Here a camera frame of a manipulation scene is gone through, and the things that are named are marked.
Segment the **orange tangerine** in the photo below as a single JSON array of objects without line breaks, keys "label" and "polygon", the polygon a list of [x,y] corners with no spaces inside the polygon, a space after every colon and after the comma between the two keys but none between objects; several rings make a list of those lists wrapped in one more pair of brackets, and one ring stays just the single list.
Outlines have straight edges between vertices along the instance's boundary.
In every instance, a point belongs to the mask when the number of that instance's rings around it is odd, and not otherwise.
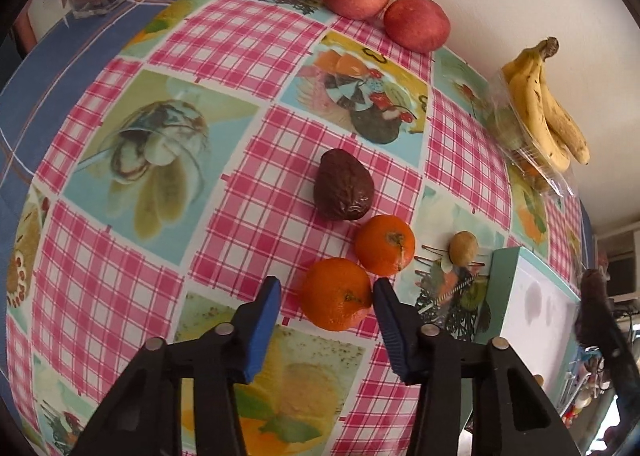
[{"label": "orange tangerine", "polygon": [[358,326],[372,306],[368,273],[345,258],[331,258],[311,265],[297,288],[300,309],[314,326],[344,332]]},{"label": "orange tangerine", "polygon": [[416,238],[410,226],[398,216],[379,214],[358,230],[354,254],[370,273],[390,277],[413,260]]}]

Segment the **brown kiwi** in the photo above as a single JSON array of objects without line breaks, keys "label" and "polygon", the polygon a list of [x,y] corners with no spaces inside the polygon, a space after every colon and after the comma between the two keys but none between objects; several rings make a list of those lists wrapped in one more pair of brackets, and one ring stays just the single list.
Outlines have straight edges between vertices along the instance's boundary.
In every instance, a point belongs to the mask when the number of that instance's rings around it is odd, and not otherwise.
[{"label": "brown kiwi", "polygon": [[476,236],[469,231],[461,231],[451,237],[448,245],[448,256],[453,265],[469,266],[478,253]]}]

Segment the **small dark avocado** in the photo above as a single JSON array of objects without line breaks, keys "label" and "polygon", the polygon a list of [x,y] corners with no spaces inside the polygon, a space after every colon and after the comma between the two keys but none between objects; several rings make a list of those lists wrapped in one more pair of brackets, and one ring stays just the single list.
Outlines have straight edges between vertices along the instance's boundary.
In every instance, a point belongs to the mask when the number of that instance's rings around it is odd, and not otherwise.
[{"label": "small dark avocado", "polygon": [[314,181],[314,204],[322,218],[357,221],[371,209],[373,196],[372,176],[357,158],[341,148],[322,155]]}]

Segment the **white tray with teal rim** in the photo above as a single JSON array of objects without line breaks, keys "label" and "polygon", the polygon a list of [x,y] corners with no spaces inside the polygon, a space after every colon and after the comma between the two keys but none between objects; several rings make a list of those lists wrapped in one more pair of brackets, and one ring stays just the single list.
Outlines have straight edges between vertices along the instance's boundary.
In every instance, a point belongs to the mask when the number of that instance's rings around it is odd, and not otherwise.
[{"label": "white tray with teal rim", "polygon": [[485,303],[489,325],[475,341],[508,340],[529,371],[544,377],[544,392],[559,404],[578,351],[578,295],[536,254],[511,247],[492,254]]}]

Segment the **pink checkered fruit tablecloth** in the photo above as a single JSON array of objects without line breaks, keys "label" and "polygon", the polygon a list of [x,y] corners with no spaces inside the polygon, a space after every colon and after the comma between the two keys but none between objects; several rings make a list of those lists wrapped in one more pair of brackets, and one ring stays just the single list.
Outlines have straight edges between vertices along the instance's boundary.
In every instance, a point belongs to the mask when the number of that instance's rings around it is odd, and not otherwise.
[{"label": "pink checkered fruit tablecloth", "polygon": [[[190,340],[262,280],[282,285],[264,370],[238,387],[253,455],[402,455],[419,392],[378,324],[329,332],[297,288],[352,260],[361,221],[314,204],[327,150],[374,182],[372,216],[408,223],[398,296],[451,335],[489,325],[492,254],[523,247],[578,295],[580,207],[541,197],[485,126],[485,83],[448,50],[418,55],[318,0],[175,0],[89,84],[26,192],[6,274],[6,362],[18,431],[67,455],[145,340]],[[478,253],[453,265],[449,241]]]}]

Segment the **clear plastic fruit container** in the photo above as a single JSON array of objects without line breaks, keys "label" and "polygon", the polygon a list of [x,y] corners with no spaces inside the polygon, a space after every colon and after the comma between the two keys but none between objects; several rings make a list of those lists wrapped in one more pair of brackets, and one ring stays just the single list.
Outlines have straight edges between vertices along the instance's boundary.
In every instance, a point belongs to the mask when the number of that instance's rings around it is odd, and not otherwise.
[{"label": "clear plastic fruit container", "polygon": [[487,83],[483,95],[485,126],[503,155],[540,194],[561,198],[577,197],[578,187],[572,168],[556,170],[544,158],[539,145],[512,106],[511,95],[501,70]]}]

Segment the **white shelf unit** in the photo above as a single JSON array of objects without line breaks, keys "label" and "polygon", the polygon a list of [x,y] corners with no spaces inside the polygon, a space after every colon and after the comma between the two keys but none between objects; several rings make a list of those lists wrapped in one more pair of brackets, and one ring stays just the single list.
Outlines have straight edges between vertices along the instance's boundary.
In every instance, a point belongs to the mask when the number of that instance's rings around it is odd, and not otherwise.
[{"label": "white shelf unit", "polygon": [[597,261],[602,268],[608,296],[615,302],[639,298],[639,223],[594,236]]}]

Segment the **upper yellow banana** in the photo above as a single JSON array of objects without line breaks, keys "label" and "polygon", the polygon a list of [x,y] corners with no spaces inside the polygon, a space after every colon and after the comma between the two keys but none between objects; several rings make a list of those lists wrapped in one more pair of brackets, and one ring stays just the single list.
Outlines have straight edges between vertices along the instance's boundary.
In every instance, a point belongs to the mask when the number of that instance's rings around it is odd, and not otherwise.
[{"label": "upper yellow banana", "polygon": [[544,99],[544,116],[549,128],[555,133],[580,164],[589,164],[590,150],[582,130],[552,95],[546,79],[544,65],[540,68],[540,87]]}]

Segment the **yellow banana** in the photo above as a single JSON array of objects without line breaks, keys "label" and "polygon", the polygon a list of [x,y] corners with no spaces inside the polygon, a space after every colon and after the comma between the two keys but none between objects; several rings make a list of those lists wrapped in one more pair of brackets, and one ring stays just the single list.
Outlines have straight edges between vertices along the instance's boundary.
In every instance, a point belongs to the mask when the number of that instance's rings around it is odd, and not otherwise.
[{"label": "yellow banana", "polygon": [[590,150],[582,130],[552,95],[546,79],[544,65],[540,68],[540,87],[544,99],[544,116],[549,128],[555,133],[580,164],[589,164]]},{"label": "yellow banana", "polygon": [[512,62],[501,68],[515,110],[535,141],[538,150],[557,172],[565,172],[570,166],[570,155],[552,136],[544,116],[544,100],[540,75],[546,58],[548,41],[539,42],[533,48],[524,49]]}]

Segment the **lower yellow banana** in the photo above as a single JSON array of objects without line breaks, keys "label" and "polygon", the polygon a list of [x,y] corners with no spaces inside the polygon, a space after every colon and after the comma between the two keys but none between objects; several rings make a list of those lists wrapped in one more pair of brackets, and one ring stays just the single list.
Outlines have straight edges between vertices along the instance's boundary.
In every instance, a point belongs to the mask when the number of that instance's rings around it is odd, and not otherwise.
[{"label": "lower yellow banana", "polygon": [[538,150],[557,172],[565,172],[570,166],[570,155],[552,136],[544,116],[544,100],[540,75],[546,58],[548,41],[539,42],[533,48],[524,49],[512,62],[501,68],[515,110],[535,141]]}]

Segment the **large red apple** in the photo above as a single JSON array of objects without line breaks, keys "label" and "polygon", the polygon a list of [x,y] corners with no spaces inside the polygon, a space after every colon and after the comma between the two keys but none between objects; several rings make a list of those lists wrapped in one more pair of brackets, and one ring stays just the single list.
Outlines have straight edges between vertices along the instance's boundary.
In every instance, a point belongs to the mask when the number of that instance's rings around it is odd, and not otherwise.
[{"label": "large red apple", "polygon": [[396,0],[383,15],[388,38],[421,54],[441,48],[447,41],[451,23],[444,10],[432,0]]}]

